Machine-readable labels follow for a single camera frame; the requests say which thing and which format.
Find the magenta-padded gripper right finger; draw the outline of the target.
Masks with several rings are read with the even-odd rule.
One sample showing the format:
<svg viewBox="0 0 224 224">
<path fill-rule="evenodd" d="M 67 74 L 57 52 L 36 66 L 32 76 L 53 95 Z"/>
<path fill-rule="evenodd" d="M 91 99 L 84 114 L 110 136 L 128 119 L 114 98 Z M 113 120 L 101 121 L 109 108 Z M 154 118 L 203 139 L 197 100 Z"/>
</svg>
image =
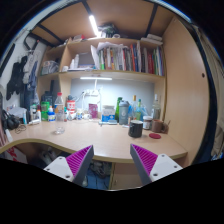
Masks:
<svg viewBox="0 0 224 224">
<path fill-rule="evenodd" d="M 145 148 L 131 144 L 130 154 L 143 185 L 166 177 L 182 169 L 166 154 L 155 154 Z"/>
</svg>

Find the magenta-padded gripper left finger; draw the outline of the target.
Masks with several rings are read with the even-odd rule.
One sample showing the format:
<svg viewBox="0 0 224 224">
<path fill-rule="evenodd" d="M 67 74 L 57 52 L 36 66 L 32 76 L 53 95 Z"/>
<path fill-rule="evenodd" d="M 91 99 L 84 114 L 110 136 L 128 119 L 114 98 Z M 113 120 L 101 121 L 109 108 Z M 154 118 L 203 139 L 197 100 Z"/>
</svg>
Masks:
<svg viewBox="0 0 224 224">
<path fill-rule="evenodd" d="M 45 171 L 81 186 L 93 156 L 94 148 L 90 145 L 68 157 L 59 156 Z"/>
</svg>

